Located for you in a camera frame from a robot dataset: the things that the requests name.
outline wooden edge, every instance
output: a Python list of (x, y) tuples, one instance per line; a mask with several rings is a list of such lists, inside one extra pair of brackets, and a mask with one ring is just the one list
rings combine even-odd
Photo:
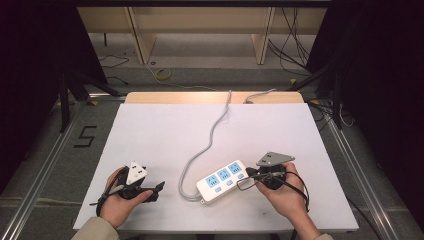
[[(232, 92), (231, 102), (242, 104), (247, 97), (263, 92)], [(132, 92), (127, 95), (125, 103), (149, 104), (213, 104), (226, 103), (228, 92)], [(298, 92), (270, 92), (268, 94), (252, 97), (253, 103), (304, 103), (302, 95)]]

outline floor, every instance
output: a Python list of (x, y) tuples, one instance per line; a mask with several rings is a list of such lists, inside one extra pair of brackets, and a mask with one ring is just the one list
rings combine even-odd
[[(130, 35), (108, 34), (104, 46), (103, 34), (90, 35), (96, 52), (104, 66), (109, 85), (120, 92), (131, 91), (203, 91), (205, 89), (186, 89), (155, 81), (149, 69), (140, 65), (134, 52)], [(272, 36), (275, 43), (284, 42), (286, 36)], [(302, 36), (302, 44), (307, 51), (313, 44), (314, 36)], [(300, 61), (296, 47), (289, 42), (285, 51)], [(153, 70), (164, 68), (172, 70), (172, 83), (180, 86), (207, 86), (215, 89), (266, 91), (271, 88), (284, 90), (290, 80), (301, 81), (304, 76), (285, 72), (277, 56), (267, 52), (264, 65), (257, 65), (253, 46), (247, 35), (160, 35), (155, 44), (152, 57), (147, 65)], [(297, 65), (284, 63), (284, 67), (296, 73), (307, 74)], [(315, 85), (301, 90), (304, 99), (314, 97)], [(8, 187), (0, 196), (0, 229), (6, 231), (9, 222), (16, 215), (27, 193), (33, 189), (39, 172), (46, 169), (46, 162), (53, 162), (48, 178), (41, 184), (41, 193), (23, 217), (19, 239), (70, 239), (80, 205), (97, 167), (98, 160), (113, 125), (114, 116), (122, 98), (102, 97), (98, 89), (87, 86), (93, 96), (89, 104), (71, 102), (72, 123), (68, 135), (59, 134), (61, 124), (60, 107), (52, 108), (38, 140), (28, 153), (28, 159), (11, 179)], [(311, 108), (314, 118), (321, 118), (321, 112)], [(368, 148), (366, 139), (355, 125), (348, 127), (351, 119), (342, 130), (343, 136), (354, 153), (355, 160), (364, 172), (369, 186), (375, 191), (375, 198), (381, 204), (394, 232), (387, 239), (424, 239), (424, 234), (415, 223), (408, 209), (391, 186), (384, 172), (378, 167)], [(378, 219), (368, 198), (361, 190), (357, 176), (352, 172), (346, 153), (341, 150), (332, 128), (331, 121), (323, 119), (316, 122), (327, 152), (335, 168), (345, 194), (363, 211), (372, 224), (379, 228)], [(86, 135), (94, 136), (90, 147), (77, 148), (87, 144), (80, 139), (85, 126)], [(52, 149), (59, 149), (55, 155)], [(335, 239), (378, 239), (358, 209), (352, 206), (360, 228), (351, 233), (331, 233)], [(133, 236), (121, 233), (121, 239)], [(280, 233), (281, 239), (289, 239), (290, 233)], [(147, 239), (194, 239), (188, 235), (150, 235)]]

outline power strip socket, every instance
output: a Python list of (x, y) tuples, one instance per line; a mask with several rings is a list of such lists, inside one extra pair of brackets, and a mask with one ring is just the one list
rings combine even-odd
[[(237, 182), (247, 178), (246, 167), (240, 160), (227, 164), (217, 171), (196, 183), (197, 189), (202, 195), (202, 204), (209, 204), (221, 197), (225, 193), (237, 187)], [(240, 181), (240, 184), (247, 182), (247, 179)]]

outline person's right hand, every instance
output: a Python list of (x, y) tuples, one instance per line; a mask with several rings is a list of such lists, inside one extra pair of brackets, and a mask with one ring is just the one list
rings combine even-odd
[[(284, 163), (287, 172), (298, 172), (293, 163)], [(286, 175), (286, 182), (303, 192), (302, 181), (294, 174)], [(286, 217), (297, 230), (300, 239), (310, 240), (320, 236), (320, 232), (308, 215), (303, 196), (286, 185), (277, 190), (267, 188), (263, 183), (256, 184), (277, 212)]]
[[(287, 172), (298, 174), (293, 163), (284, 163), (283, 166)], [(286, 174), (286, 182), (303, 192), (302, 181), (294, 174)], [(307, 213), (303, 197), (286, 185), (277, 190), (269, 189), (261, 182), (258, 182), (256, 186), (271, 202), (275, 210), (284, 217), (291, 219), (296, 215)]]

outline white table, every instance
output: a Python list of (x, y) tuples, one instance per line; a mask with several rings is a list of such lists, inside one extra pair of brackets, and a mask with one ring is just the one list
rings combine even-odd
[[(155, 203), (138, 206), (121, 230), (144, 233), (268, 233), (292, 230), (256, 189), (234, 190), (211, 205), (187, 202), (178, 193), (185, 163), (208, 144), (212, 124), (224, 104), (122, 104), (74, 225), (92, 216), (107, 177), (137, 161), (147, 166), (143, 183), (166, 181)], [(236, 159), (246, 166), (267, 151), (296, 157), (294, 163), (310, 193), (310, 216), (322, 231), (358, 229), (323, 142), (304, 103), (230, 104), (215, 129), (212, 148), (190, 167), (184, 189)]]

